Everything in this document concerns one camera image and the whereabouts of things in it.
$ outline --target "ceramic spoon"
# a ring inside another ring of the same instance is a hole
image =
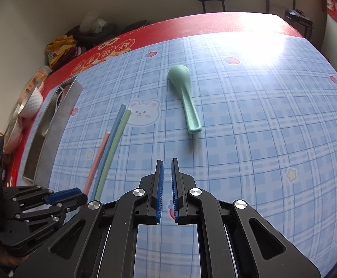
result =
[[[185,118],[187,121],[188,132],[190,134],[198,133],[202,130],[202,125],[199,122],[196,108],[190,94],[190,74],[186,66],[173,66],[168,72],[168,78],[171,80],[183,102]]]

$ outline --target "bear cartoon print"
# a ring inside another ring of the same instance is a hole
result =
[[[143,103],[136,99],[128,104],[128,108],[131,110],[131,115],[127,124],[132,126],[152,125],[160,117],[160,102],[158,100]]]

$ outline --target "table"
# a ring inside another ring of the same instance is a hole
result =
[[[167,80],[176,64],[191,72],[204,127],[198,134],[188,134]],[[164,160],[161,224],[139,228],[136,277],[200,276],[196,228],[177,226],[171,216],[172,158],[219,200],[250,203],[322,276],[335,265],[337,73],[306,39],[257,30],[179,37],[108,58],[79,73],[78,81],[84,90],[50,179],[56,191],[83,188],[122,103],[158,106],[143,125],[129,120],[101,197],[118,199]]]
[[[94,63],[104,61],[108,58],[109,53],[115,54],[116,50],[119,54],[175,38],[215,32],[240,31],[252,32],[260,36],[285,34],[302,37],[301,34],[278,16],[265,15],[263,13],[206,13],[171,19],[122,34],[81,54],[47,78],[42,95],[46,97],[54,87],[74,74],[87,70]],[[8,186],[16,185],[19,165],[31,127],[24,131],[19,148],[8,168]]]

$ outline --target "pink chopstick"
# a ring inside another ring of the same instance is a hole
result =
[[[90,187],[91,187],[91,184],[92,184],[92,180],[94,178],[95,172],[97,171],[101,156],[103,155],[103,152],[104,152],[105,146],[107,144],[110,133],[111,132],[105,133],[104,139],[101,142],[101,145],[99,147],[99,150],[97,152],[95,160],[94,160],[94,162],[91,166],[90,173],[89,173],[89,176],[87,177],[86,184],[85,184],[85,187],[84,187],[84,194],[86,194],[86,195],[89,193],[89,190],[90,190]]]

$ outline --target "strawberry print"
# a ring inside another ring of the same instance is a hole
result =
[[[329,79],[332,80],[335,84],[337,83],[336,77],[330,75],[330,76],[329,76]]]
[[[224,58],[224,62],[226,62],[229,65],[237,65],[240,63],[240,61],[234,57],[226,57]]]
[[[78,112],[78,108],[76,107],[72,110],[71,116],[75,116],[77,112]]]
[[[171,217],[171,219],[175,220],[175,211],[174,211],[174,203],[173,200],[168,201],[167,205],[167,213]]]
[[[150,57],[153,57],[153,56],[155,56],[155,55],[157,55],[157,52],[152,51],[152,52],[147,53],[147,54],[146,54],[146,57],[147,57],[147,58],[150,58]]]

